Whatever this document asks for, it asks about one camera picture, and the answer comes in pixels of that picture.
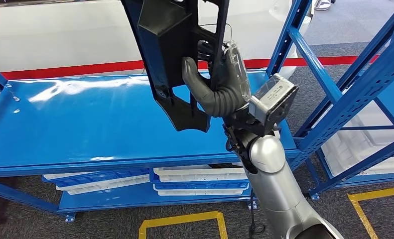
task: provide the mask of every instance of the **red line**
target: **red line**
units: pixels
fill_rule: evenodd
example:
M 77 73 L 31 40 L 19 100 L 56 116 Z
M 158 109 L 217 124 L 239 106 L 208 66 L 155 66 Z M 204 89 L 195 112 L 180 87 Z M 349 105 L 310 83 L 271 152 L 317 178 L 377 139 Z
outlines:
M 375 61 L 378 56 L 375 56 L 371 62 Z M 357 56 L 326 56 L 319 57 L 318 59 L 323 65 L 345 65 L 352 64 Z M 266 67 L 270 59 L 250 59 L 244 60 L 247 68 L 263 68 Z M 283 66 L 306 66 L 307 63 L 303 58 L 287 58 Z M 102 63 L 82 66 L 66 66 L 45 69 L 23 70 L 23 71 L 8 71 L 2 72 L 2 75 L 8 80 L 19 79 L 39 79 L 39 78 L 52 78 L 63 76 L 75 76 L 85 74 L 95 74 L 104 72 L 127 71 L 143 69 L 144 64 L 141 60 L 126 61 L 126 62 L 113 62 Z M 199 62 L 199 69 L 207 69 L 207 63 Z

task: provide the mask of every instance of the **yellow floor marking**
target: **yellow floor marking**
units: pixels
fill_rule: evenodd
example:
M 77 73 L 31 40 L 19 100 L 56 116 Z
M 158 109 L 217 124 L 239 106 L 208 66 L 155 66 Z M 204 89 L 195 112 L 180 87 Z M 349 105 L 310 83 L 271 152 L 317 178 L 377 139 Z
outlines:
M 138 239 L 146 239 L 147 228 L 161 227 L 180 223 L 190 223 L 209 219 L 217 219 L 217 224 L 219 226 L 220 239 L 227 239 L 228 234 L 226 232 L 225 219 L 223 218 L 223 213 L 218 211 L 207 212 L 207 213 L 196 213 L 176 217 L 168 218 L 158 218 L 152 220 L 144 220 L 141 227 L 139 227 Z
M 370 222 L 368 221 L 366 215 L 364 214 L 364 211 L 361 208 L 359 202 L 364 200 L 384 198 L 389 196 L 394 196 L 394 188 L 366 192 L 366 193 L 359 193 L 359 194 L 348 194 L 349 201 L 351 201 L 352 206 L 354 206 L 354 209 L 357 212 L 358 217 L 360 217 L 361 222 L 366 228 L 367 233 L 370 235 L 371 239 L 379 239 L 379 238 L 377 237 L 376 232 L 374 232 L 374 229 L 371 226 Z

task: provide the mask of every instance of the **blue storage bin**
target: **blue storage bin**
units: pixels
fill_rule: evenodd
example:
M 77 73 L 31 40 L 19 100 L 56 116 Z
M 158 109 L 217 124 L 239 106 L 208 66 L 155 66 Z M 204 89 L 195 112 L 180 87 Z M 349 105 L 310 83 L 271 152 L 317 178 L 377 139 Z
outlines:
M 74 186 L 84 183 L 93 183 L 100 182 L 118 178 L 126 178 L 133 176 L 140 176 L 144 174 L 148 174 L 148 168 L 140 168 L 140 169 L 125 169 L 125 170 L 117 170 L 117 171 L 99 171 L 94 173 L 80 174 L 76 176 L 69 176 L 63 178 L 54 178 L 54 179 L 46 179 L 41 177 L 43 182 L 54 183 L 58 187 L 68 187 Z
M 161 182 L 160 177 L 150 169 L 150 182 L 155 189 L 178 190 L 178 189 L 245 189 L 250 183 L 248 179 L 242 180 L 217 180 L 217 181 L 194 181 L 194 182 Z

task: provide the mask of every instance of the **white storage bin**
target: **white storage bin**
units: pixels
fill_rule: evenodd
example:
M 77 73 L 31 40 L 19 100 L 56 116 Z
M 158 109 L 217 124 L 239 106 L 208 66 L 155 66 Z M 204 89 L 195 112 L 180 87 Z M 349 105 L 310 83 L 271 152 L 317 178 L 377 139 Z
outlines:
M 43 177 L 45 179 L 56 179 L 56 178 L 65 178 L 65 177 L 77 176 L 77 175 L 87 174 L 87 173 L 95 173 L 95 172 L 43 174 Z
M 344 127 L 392 125 L 375 102 L 369 103 Z M 321 146 L 331 174 L 336 176 L 358 162 L 394 142 L 394 129 L 342 130 Z M 366 174 L 394 173 L 394 157 L 361 172 Z
M 118 187 L 124 187 L 124 186 L 130 186 L 130 185 L 148 183 L 148 182 L 150 182 L 149 175 L 144 174 L 140 176 L 117 178 L 117 179 L 93 182 L 93 183 L 84 183 L 84 184 L 78 184 L 68 187 L 56 186 L 56 189 L 61 191 L 66 191 L 70 195 L 75 195 L 80 193 L 89 193 L 89 192 L 107 190 L 111 188 L 118 188 Z
M 231 188 L 231 189 L 180 189 L 180 190 L 162 190 L 156 189 L 153 185 L 153 189 L 157 191 L 160 196 L 201 196 L 201 195 L 241 195 L 246 188 Z
M 243 168 L 211 168 L 209 165 L 154 168 L 154 173 L 164 183 L 241 180 L 247 178 Z

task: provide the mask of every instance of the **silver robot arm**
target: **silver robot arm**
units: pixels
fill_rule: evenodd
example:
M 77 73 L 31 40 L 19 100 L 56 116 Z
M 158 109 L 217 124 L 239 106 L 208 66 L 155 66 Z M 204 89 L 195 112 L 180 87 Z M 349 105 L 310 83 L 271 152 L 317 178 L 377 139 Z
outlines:
M 256 173 L 246 170 L 260 207 L 280 239 L 342 239 L 342 235 L 309 205 L 285 159 L 280 140 L 273 135 L 250 144 Z
M 243 163 L 277 238 L 342 239 L 304 198 L 280 140 L 272 135 L 275 124 L 289 111 L 298 87 L 274 74 L 252 95 L 236 44 L 226 45 L 217 91 L 206 85 L 195 62 L 187 57 L 182 61 L 184 83 L 208 115 L 223 118 L 226 149 Z

